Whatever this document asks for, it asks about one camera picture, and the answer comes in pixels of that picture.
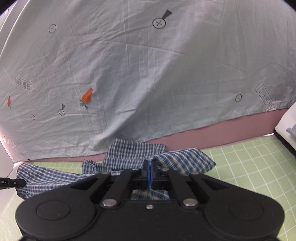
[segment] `blue checkered fabric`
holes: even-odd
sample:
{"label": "blue checkered fabric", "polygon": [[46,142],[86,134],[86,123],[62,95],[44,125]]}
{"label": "blue checkered fabric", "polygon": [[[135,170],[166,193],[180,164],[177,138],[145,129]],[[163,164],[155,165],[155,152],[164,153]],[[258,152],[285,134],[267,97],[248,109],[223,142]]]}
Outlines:
{"label": "blue checkered fabric", "polygon": [[22,178],[27,184],[23,188],[16,188],[17,195],[23,199],[27,199],[93,175],[61,172],[24,163],[17,169],[17,179]]}
{"label": "blue checkered fabric", "polygon": [[216,164],[198,148],[170,151],[153,157],[159,169],[169,168],[188,176],[191,172],[205,173]]}
{"label": "blue checkered fabric", "polygon": [[[144,160],[156,161],[158,168],[174,169],[183,175],[189,175],[191,172],[205,173],[216,165],[197,148],[166,152],[166,147],[162,144],[142,144],[115,139],[103,163],[85,160],[82,163],[82,174],[66,173],[30,164],[20,165],[17,178],[23,178],[27,185],[17,188],[17,194],[26,199],[99,172],[111,172],[113,176],[117,176],[124,169],[142,168]],[[169,200],[169,195],[165,190],[139,189],[132,192],[131,199]]]}

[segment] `carrot print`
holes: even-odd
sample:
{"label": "carrot print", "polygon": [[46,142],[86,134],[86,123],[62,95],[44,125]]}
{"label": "carrot print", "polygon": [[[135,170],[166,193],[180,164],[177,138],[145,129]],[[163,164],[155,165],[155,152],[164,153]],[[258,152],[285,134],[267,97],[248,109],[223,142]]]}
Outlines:
{"label": "carrot print", "polygon": [[11,99],[10,99],[10,96],[8,97],[8,100],[7,100],[7,105],[8,105],[8,107],[10,107],[11,108]]}
{"label": "carrot print", "polygon": [[91,94],[92,94],[92,88],[90,88],[83,96],[82,99],[80,100],[80,105],[84,106],[86,109],[88,109],[88,107],[86,106],[86,104],[88,104],[89,102],[91,102]]}

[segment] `green cutting mat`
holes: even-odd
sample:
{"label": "green cutting mat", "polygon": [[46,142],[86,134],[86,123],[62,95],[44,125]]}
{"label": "green cutting mat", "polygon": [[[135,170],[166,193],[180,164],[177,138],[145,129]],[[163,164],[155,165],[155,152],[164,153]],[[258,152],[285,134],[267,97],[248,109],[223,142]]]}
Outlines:
{"label": "green cutting mat", "polygon": [[[275,136],[203,150],[217,166],[207,175],[267,195],[285,210],[282,241],[296,240],[296,160]],[[35,162],[59,171],[81,173],[77,162]]]}

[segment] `orange carrot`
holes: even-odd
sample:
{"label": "orange carrot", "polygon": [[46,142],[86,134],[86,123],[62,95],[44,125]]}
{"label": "orange carrot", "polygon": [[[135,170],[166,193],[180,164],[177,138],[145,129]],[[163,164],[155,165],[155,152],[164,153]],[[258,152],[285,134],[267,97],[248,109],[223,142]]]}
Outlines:
{"label": "orange carrot", "polygon": [[92,94],[92,88],[90,88],[83,96],[82,96],[82,102],[84,104],[88,104],[91,102],[91,94]]}
{"label": "orange carrot", "polygon": [[8,97],[7,104],[8,104],[9,106],[11,105],[11,99],[10,99],[10,96]]}

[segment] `white surface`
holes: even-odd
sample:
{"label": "white surface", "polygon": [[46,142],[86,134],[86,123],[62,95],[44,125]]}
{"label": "white surface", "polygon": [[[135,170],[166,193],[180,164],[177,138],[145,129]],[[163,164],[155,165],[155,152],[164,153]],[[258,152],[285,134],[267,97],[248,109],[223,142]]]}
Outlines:
{"label": "white surface", "polygon": [[0,177],[7,177],[13,169],[13,162],[0,143]]}
{"label": "white surface", "polygon": [[[17,166],[10,173],[9,178],[16,178]],[[0,240],[18,241],[22,234],[15,221],[15,211],[23,202],[17,196],[15,188],[0,190]]]}
{"label": "white surface", "polygon": [[0,56],[2,143],[14,162],[86,156],[288,108],[295,23],[282,0],[30,0]]}
{"label": "white surface", "polygon": [[286,130],[292,128],[296,124],[296,103],[283,115],[278,125],[275,127],[279,133],[295,150],[296,150],[296,137],[292,136]]}

